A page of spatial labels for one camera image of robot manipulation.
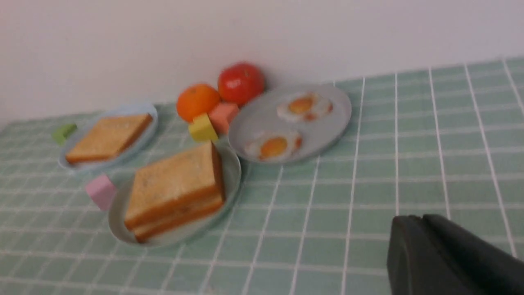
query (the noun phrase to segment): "gray plate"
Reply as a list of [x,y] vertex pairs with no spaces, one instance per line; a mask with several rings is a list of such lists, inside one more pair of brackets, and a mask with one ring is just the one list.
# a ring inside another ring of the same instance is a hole
[[115,196],[111,208],[109,209],[107,220],[113,236],[132,246],[138,247],[162,247],[186,241],[210,228],[216,221],[222,218],[234,204],[237,197],[238,186],[240,184],[241,167],[236,154],[224,145],[216,145],[222,158],[222,173],[224,177],[226,202],[217,213],[206,218],[196,220],[185,226],[179,227],[158,236],[147,243],[140,244],[135,236],[124,225],[124,219],[129,204],[129,198],[133,187],[134,176],[127,181]]
[[[122,154],[120,154],[120,156],[112,160],[109,160],[109,161],[76,164],[76,165],[71,165],[66,160],[66,154],[72,148],[74,148],[75,145],[84,138],[84,136],[87,135],[87,133],[95,126],[95,124],[101,118],[112,117],[112,116],[117,116],[117,115],[136,115],[136,114],[145,114],[145,113],[149,113],[151,117],[153,118],[153,121],[151,122],[151,124],[149,124],[149,126],[145,129],[145,131],[142,132],[140,137],[130,147],[128,147]],[[58,156],[58,164],[60,165],[60,167],[68,170],[69,173],[71,174],[81,173],[81,172],[94,173],[94,172],[102,171],[111,166],[121,164],[125,160],[128,160],[131,157],[135,156],[143,147],[145,147],[145,145],[155,135],[157,126],[158,126],[158,113],[157,113],[157,110],[155,109],[155,106],[153,106],[151,103],[130,104],[130,105],[122,106],[115,110],[105,112],[91,119],[85,126],[75,131],[68,138],[68,140],[65,142],[64,146],[62,147],[60,151],[60,155]]]
[[[329,98],[333,111],[313,122],[290,123],[277,116],[277,106],[295,97],[295,94],[314,91]],[[267,92],[249,104],[231,122],[228,140],[231,148],[242,158],[258,163],[290,163],[314,156],[335,143],[351,118],[351,102],[340,89],[331,85],[298,85]],[[284,161],[260,161],[244,152],[245,144],[263,131],[297,130],[302,135],[302,146]]]

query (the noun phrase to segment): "orange block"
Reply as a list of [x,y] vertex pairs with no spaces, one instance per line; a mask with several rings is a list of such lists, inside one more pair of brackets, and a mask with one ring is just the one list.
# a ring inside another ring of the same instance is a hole
[[238,112],[236,104],[221,102],[209,113],[209,119],[218,133],[227,134],[229,125]]

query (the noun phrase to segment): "toast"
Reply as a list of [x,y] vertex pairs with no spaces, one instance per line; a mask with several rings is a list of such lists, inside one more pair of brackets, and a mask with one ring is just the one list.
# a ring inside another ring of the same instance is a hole
[[216,195],[224,199],[222,163],[208,141],[138,169],[124,224],[134,231]]
[[107,161],[131,146],[153,121],[150,114],[104,117],[66,155],[70,164]]
[[150,238],[161,235],[179,226],[185,225],[209,214],[217,212],[224,204],[221,194],[215,194],[200,202],[191,203],[187,207],[175,210],[171,215],[156,222],[135,228],[133,234],[137,242],[144,243]]

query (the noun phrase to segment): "egg white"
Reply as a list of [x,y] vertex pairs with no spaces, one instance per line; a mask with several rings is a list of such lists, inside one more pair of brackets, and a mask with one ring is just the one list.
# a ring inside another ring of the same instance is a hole
[[314,94],[313,105],[311,109],[307,112],[301,114],[295,114],[289,110],[289,104],[295,101],[296,99],[301,98],[307,93],[302,93],[300,95],[293,96],[292,99],[287,100],[284,103],[281,103],[277,106],[277,116],[285,121],[291,123],[306,122],[317,120],[333,110],[333,103],[328,98],[322,97],[317,93]]
[[300,144],[297,144],[297,141],[301,140],[302,136],[300,135],[298,131],[291,130],[291,131],[281,131],[281,132],[263,132],[262,134],[257,136],[255,139],[248,142],[245,145],[244,151],[248,156],[262,160],[260,158],[262,145],[265,142],[267,142],[268,140],[276,138],[276,137],[285,138],[287,141],[287,147],[283,153],[277,156],[273,156],[273,157],[264,159],[264,161],[283,161],[291,157],[300,148]]

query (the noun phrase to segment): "toy block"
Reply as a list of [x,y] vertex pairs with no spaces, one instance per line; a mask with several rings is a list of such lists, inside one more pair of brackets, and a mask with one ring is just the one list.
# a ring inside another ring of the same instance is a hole
[[209,113],[209,119],[218,133],[227,134],[229,125],[238,112],[236,104],[221,102]]
[[85,186],[85,191],[91,197],[91,200],[93,200],[93,202],[102,211],[109,210],[109,207],[113,202],[113,198],[116,195],[115,185],[105,174],[102,174],[90,181]]
[[65,124],[56,129],[51,135],[59,145],[63,145],[67,138],[77,130],[77,125],[74,123]]
[[189,134],[197,142],[219,139],[207,114],[196,117],[193,123],[189,124]]

